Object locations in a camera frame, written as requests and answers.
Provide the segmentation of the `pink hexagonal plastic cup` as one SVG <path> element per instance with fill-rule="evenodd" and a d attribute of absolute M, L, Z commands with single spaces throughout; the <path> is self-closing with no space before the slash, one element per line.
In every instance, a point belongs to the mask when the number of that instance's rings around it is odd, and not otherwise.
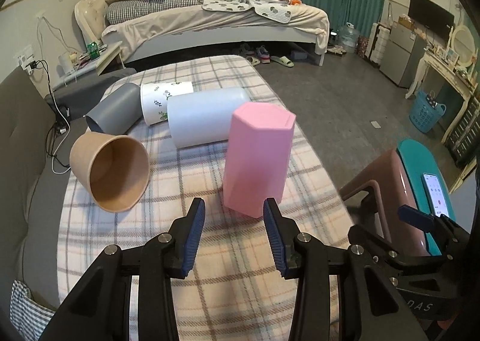
<path fill-rule="evenodd" d="M 267 102 L 233 112 L 225 156 L 224 206 L 252 218 L 267 198 L 281 202 L 295 132 L 294 113 Z"/>

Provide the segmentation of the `brown paper cup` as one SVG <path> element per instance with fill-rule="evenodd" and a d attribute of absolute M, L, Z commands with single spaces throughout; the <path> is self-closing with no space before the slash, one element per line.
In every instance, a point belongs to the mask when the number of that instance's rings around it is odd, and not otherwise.
<path fill-rule="evenodd" d="M 80 184 L 107 212 L 131 209 L 150 180 L 146 148 L 127 135 L 88 131 L 74 142 L 69 162 Z"/>

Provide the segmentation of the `grey plastic cup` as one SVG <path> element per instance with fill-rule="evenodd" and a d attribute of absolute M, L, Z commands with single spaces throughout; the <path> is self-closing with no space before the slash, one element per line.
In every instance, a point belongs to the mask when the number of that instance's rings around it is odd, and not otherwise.
<path fill-rule="evenodd" d="M 141 89 L 126 83 L 99 102 L 86 116 L 91 132 L 123 135 L 141 119 Z"/>

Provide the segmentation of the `white cylindrical cup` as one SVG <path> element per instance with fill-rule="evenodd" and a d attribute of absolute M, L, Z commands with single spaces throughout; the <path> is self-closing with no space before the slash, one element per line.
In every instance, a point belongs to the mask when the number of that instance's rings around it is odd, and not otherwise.
<path fill-rule="evenodd" d="M 172 97 L 168 126 L 176 148 L 228 139 L 233 112 L 250 97 L 243 88 L 205 90 Z"/>

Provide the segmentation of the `white floral paper cup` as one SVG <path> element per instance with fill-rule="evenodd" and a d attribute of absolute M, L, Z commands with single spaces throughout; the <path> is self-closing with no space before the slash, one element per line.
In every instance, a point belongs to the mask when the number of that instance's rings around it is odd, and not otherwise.
<path fill-rule="evenodd" d="M 193 93 L 191 81 L 148 83 L 140 87 L 143 119 L 155 125 L 168 119 L 168 100 L 171 97 Z"/>

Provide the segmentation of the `blue checkered cloth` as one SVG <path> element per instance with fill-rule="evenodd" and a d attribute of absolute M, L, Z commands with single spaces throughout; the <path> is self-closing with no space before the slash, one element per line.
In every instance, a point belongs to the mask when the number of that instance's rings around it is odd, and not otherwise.
<path fill-rule="evenodd" d="M 21 281 L 13 281 L 10 295 L 11 324 L 24 340 L 38 341 L 55 311 L 37 303 L 30 289 Z"/>

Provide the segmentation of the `smartphone lit screen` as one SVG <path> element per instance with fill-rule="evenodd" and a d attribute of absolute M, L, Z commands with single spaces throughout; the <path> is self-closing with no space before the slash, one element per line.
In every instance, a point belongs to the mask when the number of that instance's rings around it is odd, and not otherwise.
<path fill-rule="evenodd" d="M 425 186 L 425 192 L 430 204 L 430 208 L 435 216 L 444 215 L 449 217 L 448 204 L 443 193 L 439 178 L 430 173 L 422 175 L 422 181 Z"/>

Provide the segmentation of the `pink stool teal cushion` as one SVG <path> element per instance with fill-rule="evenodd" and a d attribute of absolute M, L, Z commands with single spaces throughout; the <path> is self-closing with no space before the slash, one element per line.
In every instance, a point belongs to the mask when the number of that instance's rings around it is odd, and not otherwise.
<path fill-rule="evenodd" d="M 413 139 L 404 139 L 367 165 L 340 190 L 347 200 L 361 191 L 368 194 L 362 206 L 379 216 L 382 236 L 394 248 L 410 256 L 438 256 L 440 250 L 430 234 L 400 220 L 397 211 L 408 205 L 425 214 L 434 213 L 422 181 L 424 173 L 439 178 L 447 200 L 449 217 L 456 219 L 448 188 L 431 151 Z"/>

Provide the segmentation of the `plaid blanket on table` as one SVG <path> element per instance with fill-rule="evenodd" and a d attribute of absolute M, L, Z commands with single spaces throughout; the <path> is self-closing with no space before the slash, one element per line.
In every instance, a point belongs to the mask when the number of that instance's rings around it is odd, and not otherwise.
<path fill-rule="evenodd" d="M 236 55 L 146 70 L 120 79 L 103 98 L 127 82 L 170 81 L 191 81 L 195 91 L 241 87 L 252 102 L 283 105 L 256 69 Z M 288 340 L 297 281 L 277 271 L 262 220 L 223 208 L 226 142 L 177 150 L 167 122 L 148 126 L 144 120 L 128 135 L 142 142 L 151 166 L 149 186 L 131 210 L 103 211 L 70 174 L 58 232 L 60 303 L 108 244 L 143 245 L 200 197 L 206 219 L 194 268 L 185 280 L 172 281 L 180 340 Z M 352 220 L 298 125 L 289 162 L 282 215 L 324 244 L 346 248 Z"/>

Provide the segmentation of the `teal laundry basket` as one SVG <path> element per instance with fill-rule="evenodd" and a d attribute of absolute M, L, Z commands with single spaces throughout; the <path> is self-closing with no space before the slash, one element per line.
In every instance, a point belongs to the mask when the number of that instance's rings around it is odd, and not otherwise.
<path fill-rule="evenodd" d="M 422 133 L 428 133 L 437 122 L 444 116 L 447 107 L 439 103 L 424 90 L 419 90 L 413 102 L 409 119 L 412 124 Z"/>

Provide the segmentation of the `grey sofa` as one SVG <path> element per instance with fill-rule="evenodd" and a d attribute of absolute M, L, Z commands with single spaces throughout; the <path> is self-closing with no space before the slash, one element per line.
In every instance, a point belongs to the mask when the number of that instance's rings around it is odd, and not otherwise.
<path fill-rule="evenodd" d="M 1 81 L 1 311 L 9 312 L 11 289 L 25 283 L 35 301 L 59 306 L 57 242 L 68 175 L 51 171 L 47 142 L 51 139 L 57 102 L 69 108 L 72 129 L 60 148 L 62 161 L 86 130 L 84 115 L 109 86 L 134 74 L 119 69 L 92 75 L 43 98 L 22 68 Z"/>

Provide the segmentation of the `white dressing table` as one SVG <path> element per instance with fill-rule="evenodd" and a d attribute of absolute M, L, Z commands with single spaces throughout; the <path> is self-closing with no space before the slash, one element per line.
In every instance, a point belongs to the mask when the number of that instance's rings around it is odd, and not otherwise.
<path fill-rule="evenodd" d="M 448 138 L 451 132 L 454 130 L 455 126 L 458 124 L 462 116 L 467 110 L 470 99 L 473 97 L 476 86 L 472 84 L 469 80 L 465 80 L 462 77 L 459 77 L 450 69 L 443 60 L 438 57 L 432 50 L 425 48 L 425 53 L 422 56 L 421 60 L 416 69 L 416 75 L 413 83 L 408 89 L 408 92 L 404 96 L 406 99 L 410 99 L 416 92 L 421 88 L 422 83 L 424 82 L 430 69 L 433 69 L 437 72 L 446 83 L 448 83 L 456 94 L 462 97 L 463 103 L 461 109 L 456 114 L 448 128 L 445 130 L 444 135 L 442 136 L 441 143 L 445 144 L 448 141 Z"/>

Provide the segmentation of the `grey mini fridge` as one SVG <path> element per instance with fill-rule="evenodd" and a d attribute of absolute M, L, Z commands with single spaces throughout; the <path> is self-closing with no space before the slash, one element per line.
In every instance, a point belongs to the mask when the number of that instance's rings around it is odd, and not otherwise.
<path fill-rule="evenodd" d="M 386 44 L 380 72 L 398 87 L 408 89 L 413 83 L 427 42 L 419 34 L 396 24 Z"/>

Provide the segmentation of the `white bedside table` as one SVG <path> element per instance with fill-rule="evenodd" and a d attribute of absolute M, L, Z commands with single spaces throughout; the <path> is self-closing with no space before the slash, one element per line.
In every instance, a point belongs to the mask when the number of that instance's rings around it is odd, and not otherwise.
<path fill-rule="evenodd" d="M 74 81 L 80 80 L 81 77 L 93 74 L 99 76 L 106 72 L 107 68 L 113 63 L 119 64 L 122 68 L 124 67 L 119 42 L 108 45 L 106 50 L 104 50 L 97 59 L 91 60 L 81 65 L 74 72 L 60 77 L 53 83 L 51 88 L 53 91 L 56 91 Z"/>

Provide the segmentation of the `clear water jug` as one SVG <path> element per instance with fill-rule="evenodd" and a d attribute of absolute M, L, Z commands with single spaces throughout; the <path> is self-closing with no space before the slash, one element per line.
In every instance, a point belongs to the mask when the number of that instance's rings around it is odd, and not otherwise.
<path fill-rule="evenodd" d="M 346 22 L 340 30 L 338 35 L 339 45 L 346 51 L 346 53 L 354 53 L 356 51 L 360 31 L 357 30 L 354 24 Z"/>

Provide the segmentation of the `green bottle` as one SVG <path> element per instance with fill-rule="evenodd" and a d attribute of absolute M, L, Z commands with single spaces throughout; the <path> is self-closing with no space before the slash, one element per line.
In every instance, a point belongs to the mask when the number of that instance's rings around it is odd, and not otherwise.
<path fill-rule="evenodd" d="M 97 59 L 99 57 L 99 49 L 96 41 L 92 41 L 88 46 L 87 46 L 87 53 L 89 55 L 90 60 Z"/>

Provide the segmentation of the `black television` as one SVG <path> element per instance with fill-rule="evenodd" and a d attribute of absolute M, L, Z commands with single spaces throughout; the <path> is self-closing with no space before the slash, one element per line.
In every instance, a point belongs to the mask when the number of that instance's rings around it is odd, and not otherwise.
<path fill-rule="evenodd" d="M 451 28 L 455 26 L 454 15 L 431 0 L 410 0 L 408 17 L 444 42 L 448 42 Z"/>

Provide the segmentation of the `green slipper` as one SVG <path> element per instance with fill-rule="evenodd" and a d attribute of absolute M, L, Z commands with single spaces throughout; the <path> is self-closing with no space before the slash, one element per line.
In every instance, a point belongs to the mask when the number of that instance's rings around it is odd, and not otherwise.
<path fill-rule="evenodd" d="M 294 63 L 289 58 L 287 58 L 286 56 L 281 56 L 281 57 L 271 56 L 270 60 L 274 63 L 281 64 L 281 66 L 289 68 L 289 69 L 291 69 L 292 67 L 295 66 Z"/>

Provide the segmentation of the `striped pillow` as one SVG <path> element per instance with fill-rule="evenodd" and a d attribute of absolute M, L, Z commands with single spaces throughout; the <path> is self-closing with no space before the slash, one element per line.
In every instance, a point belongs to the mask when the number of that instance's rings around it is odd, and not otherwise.
<path fill-rule="evenodd" d="M 113 2 L 106 10 L 108 24 L 121 24 L 151 13 L 199 5 L 200 0 L 122 0 Z"/>

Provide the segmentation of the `patterned white quilt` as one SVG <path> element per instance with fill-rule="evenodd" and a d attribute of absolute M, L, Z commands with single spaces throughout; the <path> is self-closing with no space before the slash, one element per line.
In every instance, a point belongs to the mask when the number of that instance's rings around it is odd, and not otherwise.
<path fill-rule="evenodd" d="M 253 11 L 279 24 L 289 24 L 292 17 L 291 5 L 278 0 L 204 0 L 202 9 L 232 13 Z"/>

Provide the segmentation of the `bed with beige sheets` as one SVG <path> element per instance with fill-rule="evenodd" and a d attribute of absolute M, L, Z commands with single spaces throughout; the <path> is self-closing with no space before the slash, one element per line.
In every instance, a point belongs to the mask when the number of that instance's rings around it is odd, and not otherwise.
<path fill-rule="evenodd" d="M 305 42 L 314 46 L 317 63 L 327 50 L 329 24 L 326 13 L 301 5 L 289 24 L 278 24 L 244 13 L 205 11 L 199 5 L 174 8 L 125 23 L 106 26 L 106 0 L 81 0 L 74 15 L 86 44 L 120 45 L 122 61 L 129 63 L 193 47 L 243 41 Z"/>

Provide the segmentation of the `wall power socket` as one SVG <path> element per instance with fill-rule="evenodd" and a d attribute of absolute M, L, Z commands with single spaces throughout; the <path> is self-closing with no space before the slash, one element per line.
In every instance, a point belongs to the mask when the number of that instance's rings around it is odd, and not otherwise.
<path fill-rule="evenodd" d="M 34 49 L 32 48 L 32 45 L 27 45 L 26 47 L 20 49 L 14 55 L 14 61 L 27 73 L 32 72 L 32 69 L 29 66 L 32 61 L 35 61 Z"/>

